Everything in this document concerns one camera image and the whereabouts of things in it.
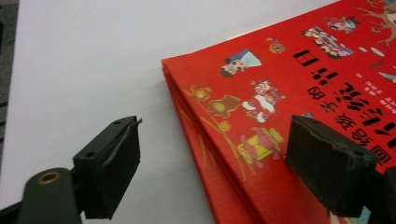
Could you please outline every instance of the stack of books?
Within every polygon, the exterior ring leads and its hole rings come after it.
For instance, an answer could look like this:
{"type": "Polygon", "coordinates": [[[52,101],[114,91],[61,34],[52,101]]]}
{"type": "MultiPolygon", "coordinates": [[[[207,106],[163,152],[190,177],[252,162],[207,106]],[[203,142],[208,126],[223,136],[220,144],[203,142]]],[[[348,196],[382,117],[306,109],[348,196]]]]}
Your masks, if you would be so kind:
{"type": "Polygon", "coordinates": [[[339,1],[163,60],[218,223],[343,223],[285,163],[290,118],[315,118],[396,165],[396,3],[339,1]]]}

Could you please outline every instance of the book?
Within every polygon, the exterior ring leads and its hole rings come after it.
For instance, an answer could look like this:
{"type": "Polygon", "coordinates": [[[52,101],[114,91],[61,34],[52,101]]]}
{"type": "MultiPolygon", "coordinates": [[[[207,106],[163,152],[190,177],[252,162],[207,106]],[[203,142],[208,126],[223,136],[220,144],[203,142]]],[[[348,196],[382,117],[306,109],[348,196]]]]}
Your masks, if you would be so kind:
{"type": "Polygon", "coordinates": [[[216,205],[225,197],[211,183],[221,176],[237,196],[229,205],[251,222],[334,221],[284,162],[291,115],[373,151],[380,173],[395,166],[395,12],[391,2],[340,1],[163,60],[216,220],[231,215],[216,205]]]}

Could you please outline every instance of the white table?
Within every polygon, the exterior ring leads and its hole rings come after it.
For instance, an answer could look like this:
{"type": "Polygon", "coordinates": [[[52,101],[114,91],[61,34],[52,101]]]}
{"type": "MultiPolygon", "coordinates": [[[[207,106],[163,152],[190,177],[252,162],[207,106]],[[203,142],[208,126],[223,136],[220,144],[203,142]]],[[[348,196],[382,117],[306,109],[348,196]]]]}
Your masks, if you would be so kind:
{"type": "Polygon", "coordinates": [[[142,160],[111,223],[212,223],[160,60],[333,1],[21,0],[0,209],[32,175],[71,169],[107,124],[137,115],[142,160]]]}

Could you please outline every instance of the red book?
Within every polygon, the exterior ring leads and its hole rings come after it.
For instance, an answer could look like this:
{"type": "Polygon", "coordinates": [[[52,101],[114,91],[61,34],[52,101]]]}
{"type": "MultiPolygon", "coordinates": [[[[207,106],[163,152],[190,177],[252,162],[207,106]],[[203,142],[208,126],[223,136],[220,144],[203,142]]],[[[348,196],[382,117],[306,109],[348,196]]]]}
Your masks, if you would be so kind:
{"type": "Polygon", "coordinates": [[[329,222],[284,162],[291,115],[373,151],[381,173],[396,165],[395,12],[396,3],[341,1],[163,60],[217,221],[235,216],[219,205],[224,193],[249,222],[329,222]],[[215,172],[205,173],[209,163],[215,172]]]}

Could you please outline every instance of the book cover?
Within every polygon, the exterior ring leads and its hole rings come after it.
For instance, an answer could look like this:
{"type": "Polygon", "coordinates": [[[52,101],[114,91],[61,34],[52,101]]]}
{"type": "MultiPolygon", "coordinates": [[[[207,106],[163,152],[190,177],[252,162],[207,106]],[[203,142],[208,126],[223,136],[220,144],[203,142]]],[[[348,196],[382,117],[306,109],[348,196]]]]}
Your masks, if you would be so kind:
{"type": "Polygon", "coordinates": [[[254,220],[329,222],[284,162],[291,115],[373,151],[381,173],[396,164],[395,5],[341,1],[163,60],[172,94],[254,220]]]}

